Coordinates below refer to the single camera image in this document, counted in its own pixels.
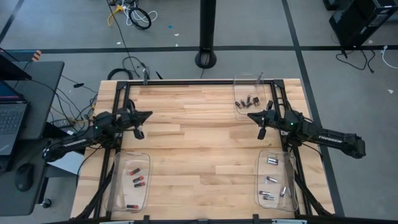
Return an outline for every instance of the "concrete floor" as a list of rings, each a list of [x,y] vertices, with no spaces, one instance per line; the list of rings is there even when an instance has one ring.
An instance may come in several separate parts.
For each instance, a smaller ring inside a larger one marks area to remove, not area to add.
[[[0,1],[0,30],[17,0]],[[332,12],[321,0],[288,0],[301,46],[336,46],[327,20]],[[215,45],[293,46],[282,1],[219,0],[217,2]],[[117,15],[128,47],[197,46],[199,42],[199,1],[142,0],[147,11],[157,10],[159,18],[146,31],[125,25]],[[117,27],[108,27],[105,0],[25,0],[0,47],[5,49],[100,49],[122,48]],[[370,45],[398,44],[398,25],[385,24],[371,38]],[[338,62],[334,51],[304,51],[303,57],[318,112],[325,128],[358,133],[366,141],[367,156],[360,160],[330,149],[338,190],[347,217],[398,220],[398,72],[387,67],[376,52],[371,62],[376,71],[359,71]],[[196,52],[132,53],[164,78],[199,78],[202,69],[194,62]],[[217,51],[215,67],[203,78],[233,78],[242,72],[264,72],[267,78],[301,78],[293,50]],[[126,53],[43,54],[42,61],[65,62],[63,75],[98,89],[108,73],[121,67]],[[359,52],[350,62],[362,66]],[[398,66],[398,51],[389,50],[387,60]],[[59,88],[83,108],[93,94],[74,89],[61,79]],[[0,217],[0,223],[45,223],[66,220],[72,209],[74,179],[50,179],[48,197],[55,203],[44,210],[35,208],[28,217]]]

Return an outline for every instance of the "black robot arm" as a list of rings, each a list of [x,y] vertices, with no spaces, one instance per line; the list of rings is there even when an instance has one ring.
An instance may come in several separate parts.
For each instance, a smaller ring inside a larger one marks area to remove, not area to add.
[[[289,144],[293,146],[301,146],[303,142],[308,141],[339,149],[356,159],[366,155],[365,142],[356,134],[319,128],[314,123],[309,122],[302,113],[294,110],[286,110],[285,116],[280,118],[278,113],[271,108],[272,101],[268,102],[267,110],[248,114],[260,127],[258,139],[264,139],[266,127],[271,127],[284,131],[288,135]]]
[[[136,111],[134,103],[130,100],[127,108],[121,108],[115,114],[109,112],[98,114],[92,120],[93,124],[85,131],[64,138],[52,139],[44,147],[42,157],[47,162],[53,162],[68,152],[96,144],[114,148],[116,137],[124,131],[133,131],[135,138],[144,139],[142,125],[150,115],[152,115],[151,111]]]

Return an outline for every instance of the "clear plastic bin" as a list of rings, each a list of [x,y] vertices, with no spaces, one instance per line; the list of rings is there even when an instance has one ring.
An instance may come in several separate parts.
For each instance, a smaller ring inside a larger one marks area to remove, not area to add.
[[[285,162],[292,162],[287,152],[262,150],[257,160],[256,202],[263,208],[294,212],[298,208],[295,191],[291,192]]]
[[[234,106],[236,119],[249,119],[248,113],[261,112],[267,105],[262,75],[239,74],[234,76]]]
[[[119,152],[114,157],[111,190],[106,210],[110,212],[140,212],[146,205],[150,184],[150,157],[138,152]]]

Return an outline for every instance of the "wooden table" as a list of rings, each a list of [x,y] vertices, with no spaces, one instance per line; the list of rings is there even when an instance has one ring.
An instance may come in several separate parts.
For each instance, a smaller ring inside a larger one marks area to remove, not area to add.
[[[310,117],[300,80],[284,82],[293,109]],[[111,111],[115,89],[116,81],[101,82],[96,114]],[[154,114],[144,124],[146,138],[137,140],[125,133],[122,150],[148,154],[152,177],[146,208],[140,213],[113,212],[113,220],[142,220],[144,215],[151,220],[294,217],[292,212],[255,203],[256,159],[266,148],[281,151],[280,137],[269,129],[265,140],[257,140],[257,125],[235,118],[232,85],[134,86],[129,96],[137,110]],[[272,99],[271,88],[266,88],[266,97]],[[85,156],[92,152],[87,149]],[[96,152],[82,167],[71,217],[97,191],[103,154]],[[319,154],[302,146],[300,155],[308,188],[334,212]],[[300,212],[305,213],[301,191],[296,189]]]

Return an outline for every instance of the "black pole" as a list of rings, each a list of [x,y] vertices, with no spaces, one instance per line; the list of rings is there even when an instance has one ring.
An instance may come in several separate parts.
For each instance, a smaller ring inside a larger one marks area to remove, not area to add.
[[[200,68],[211,68],[217,62],[214,54],[214,28],[216,22],[216,0],[200,1],[200,46],[195,63]]]

